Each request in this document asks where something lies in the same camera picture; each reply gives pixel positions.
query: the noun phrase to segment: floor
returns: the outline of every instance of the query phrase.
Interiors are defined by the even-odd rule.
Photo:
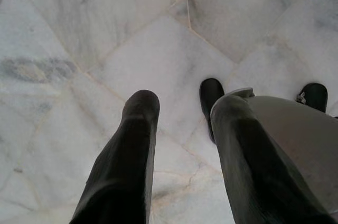
[[[234,223],[198,89],[338,115],[337,0],[0,0],[0,223],[67,223],[124,102],[161,102],[152,224]]]

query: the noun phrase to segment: marble floor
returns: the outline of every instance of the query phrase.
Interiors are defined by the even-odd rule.
[[[337,0],[0,0],[0,223],[67,223],[125,101],[161,102],[152,224],[234,223],[199,84],[338,116]]]

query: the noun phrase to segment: shoe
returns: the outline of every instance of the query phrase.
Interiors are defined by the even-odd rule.
[[[307,84],[297,96],[296,102],[326,112],[327,89],[319,83]]]
[[[200,86],[200,101],[202,111],[208,122],[209,128],[209,135],[210,139],[213,143],[215,143],[215,139],[213,137],[212,126],[211,126],[211,119],[210,119],[210,112],[212,106],[215,102],[224,96],[224,90],[222,84],[216,79],[207,79],[201,83]]]

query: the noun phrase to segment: black shoe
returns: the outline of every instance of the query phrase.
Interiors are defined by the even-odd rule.
[[[212,106],[222,96],[224,96],[224,90],[222,88],[222,84],[218,80],[207,79],[201,83],[200,101],[201,101],[202,111],[208,122],[210,139],[214,143],[215,143],[215,139],[213,137],[213,132],[212,132],[210,112],[211,112]]]
[[[326,112],[327,90],[319,83],[307,84],[297,96],[296,102]]]

